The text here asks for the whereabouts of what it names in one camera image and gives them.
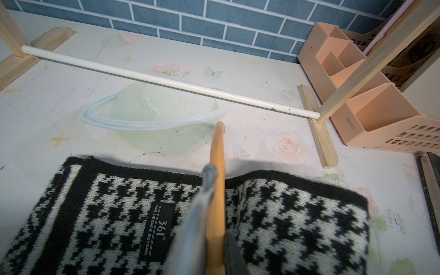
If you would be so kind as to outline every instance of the black and white knitted fabric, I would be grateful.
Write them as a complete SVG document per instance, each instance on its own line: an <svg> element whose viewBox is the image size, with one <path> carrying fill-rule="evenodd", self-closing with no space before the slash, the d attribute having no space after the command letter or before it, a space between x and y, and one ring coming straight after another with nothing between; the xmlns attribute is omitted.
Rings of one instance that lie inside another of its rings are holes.
<svg viewBox="0 0 440 275"><path fill-rule="evenodd" d="M2 261L0 274L160 274L139 260L152 202L176 204L171 235L200 189L193 175L70 157ZM250 274L365 274L367 200L276 171L226 180L227 229Z"/></svg>

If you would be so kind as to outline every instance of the white rod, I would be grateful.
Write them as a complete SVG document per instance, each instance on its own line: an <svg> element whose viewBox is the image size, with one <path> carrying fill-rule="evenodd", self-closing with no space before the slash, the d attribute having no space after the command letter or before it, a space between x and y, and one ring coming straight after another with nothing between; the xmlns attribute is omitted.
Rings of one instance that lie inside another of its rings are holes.
<svg viewBox="0 0 440 275"><path fill-rule="evenodd" d="M295 114L298 116L310 117L310 118L315 118L315 119L319 118L318 112L299 109L299 108L286 106L286 105L282 105L282 104L277 104L277 103L272 103L272 102L268 102L268 101L264 101L264 100L253 99L253 98L250 98L247 96L236 95L236 94L232 94L229 92L224 92L224 91L220 91L220 90L216 90L216 89L212 89L212 88L207 88L207 87L203 87L203 86L199 86L199 85L193 85L193 84L189 84L186 82L172 80L172 79L168 79L168 78L164 78L164 77L158 77L158 76L154 76L154 75L147 74L147 73L140 73L140 72L127 70L127 69L123 69L123 68L118 68L118 67L114 67L114 66L110 66L110 65L106 65L106 64L101 64L98 62L93 62L93 61L89 61L89 60L85 60L85 59L81 59L81 58L77 58L77 57L73 57L73 56L62 55L62 54L52 52L52 51L46 51L46 50L42 50L42 49L30 47L30 46L23 46L22 50L23 50L23 52L25 52L29 55L34 55L34 56L38 56L38 57L42 57L42 58L46 58L46 59L50 59L50 60L54 60L54 61L58 61L58 62L63 62L66 64L71 64L71 65L87 68L87 69L92 69L92 70L97 70L97 71L101 71L101 72L105 72L105 73L115 74L115 75L119 75L122 77L129 77L132 79L147 81L150 83L156 83L156 84L163 85L163 86L173 87L173 88L177 88L177 89L181 89L181 90L185 90L185 91L189 91L189 92L194 92L194 93L201 94L201 95L208 95L211 97L225 99L225 100L229 100L229 101L233 101L233 102L237 102L237 103L243 103L243 104L247 104L247 105L257 106L257 107L261 107L261 108L265 108L265 109L269 109L269 110L276 110L279 112L284 112L284 113L288 113L288 114Z"/></svg>

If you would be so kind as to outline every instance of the wooden stick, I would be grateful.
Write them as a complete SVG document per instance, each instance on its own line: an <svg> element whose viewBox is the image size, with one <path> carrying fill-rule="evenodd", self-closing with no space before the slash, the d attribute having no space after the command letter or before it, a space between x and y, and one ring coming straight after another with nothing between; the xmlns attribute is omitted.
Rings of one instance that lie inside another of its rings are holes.
<svg viewBox="0 0 440 275"><path fill-rule="evenodd" d="M32 41L31 44L36 48L53 51L72 36L73 31L71 28L57 27L48 30ZM2 60L0 62L0 91L40 60L40 58L32 55L17 57L14 54Z"/></svg>
<svg viewBox="0 0 440 275"><path fill-rule="evenodd" d="M217 167L218 177L213 202L206 222L206 275L224 275L223 247L226 232L223 122L217 123L211 143L209 162Z"/></svg>
<svg viewBox="0 0 440 275"><path fill-rule="evenodd" d="M11 48L15 56L25 57L22 51L22 46L30 46L29 41L26 39L22 31L17 24L12 20L12 17L7 12L4 5L0 2L0 36L6 45Z"/></svg>
<svg viewBox="0 0 440 275"><path fill-rule="evenodd" d="M310 111L318 111L319 106L316 101L314 92L305 85L298 87L301 101L304 109ZM329 131L325 123L319 124L316 119L308 118L310 130L312 131L313 139L315 140L316 149L318 150L319 159L324 169L330 169L337 165L339 158L331 141Z"/></svg>
<svg viewBox="0 0 440 275"><path fill-rule="evenodd" d="M321 116L317 122L323 124L439 15L440 0L421 0L414 10L376 46L359 68L324 102L319 109Z"/></svg>

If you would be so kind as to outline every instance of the pink desk organizer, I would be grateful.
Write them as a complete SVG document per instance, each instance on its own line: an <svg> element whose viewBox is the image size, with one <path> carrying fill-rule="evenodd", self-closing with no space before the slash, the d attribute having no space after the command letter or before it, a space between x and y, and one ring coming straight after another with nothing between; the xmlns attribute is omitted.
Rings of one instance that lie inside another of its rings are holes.
<svg viewBox="0 0 440 275"><path fill-rule="evenodd" d="M322 102L366 56L338 26L317 22L298 60ZM348 146L440 154L440 121L420 113L382 72L331 117Z"/></svg>

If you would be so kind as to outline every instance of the pink rose illustration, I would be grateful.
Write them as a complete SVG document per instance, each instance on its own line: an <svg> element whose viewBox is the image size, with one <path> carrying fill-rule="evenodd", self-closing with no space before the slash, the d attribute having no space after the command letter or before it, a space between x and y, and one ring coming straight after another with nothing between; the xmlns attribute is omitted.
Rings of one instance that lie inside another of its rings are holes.
<svg viewBox="0 0 440 275"><path fill-rule="evenodd" d="M160 66L160 65L154 66L153 70L155 70L156 72L160 72L160 73L164 73L165 72L165 68Z"/></svg>
<svg viewBox="0 0 440 275"><path fill-rule="evenodd" d="M171 77L187 77L190 74L190 70L180 71L179 65L174 62L169 64L168 66L162 67L161 65L156 65L153 67L153 70L159 73L164 73L167 76Z"/></svg>
<svg viewBox="0 0 440 275"><path fill-rule="evenodd" d="M134 43L140 39L142 39L143 35L140 33L129 33L129 32L122 32L121 33L122 39L129 43Z"/></svg>
<svg viewBox="0 0 440 275"><path fill-rule="evenodd" d="M179 67L179 65L177 65L177 64L175 64L174 62L173 63L171 63L170 65L169 65L169 68L172 70L172 71L180 71L180 67Z"/></svg>
<svg viewBox="0 0 440 275"><path fill-rule="evenodd" d="M316 154L309 149L299 134L281 132L266 138L270 153L290 164L313 164Z"/></svg>

